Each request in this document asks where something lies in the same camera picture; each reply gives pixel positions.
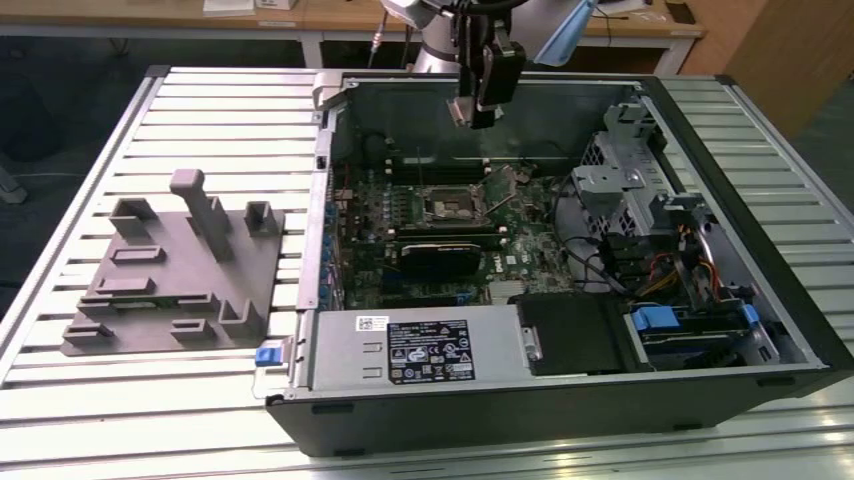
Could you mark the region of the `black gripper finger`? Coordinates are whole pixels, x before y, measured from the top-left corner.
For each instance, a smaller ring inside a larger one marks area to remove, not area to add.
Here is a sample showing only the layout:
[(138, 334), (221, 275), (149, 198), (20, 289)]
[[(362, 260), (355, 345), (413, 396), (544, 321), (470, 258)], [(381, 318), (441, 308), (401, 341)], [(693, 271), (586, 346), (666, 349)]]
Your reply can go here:
[(494, 19), (458, 20), (458, 62), (461, 65), (458, 84), (458, 110), (462, 122), (474, 130), (494, 126), (496, 114), (481, 111), (478, 96), (485, 75), (485, 47), (493, 43)]

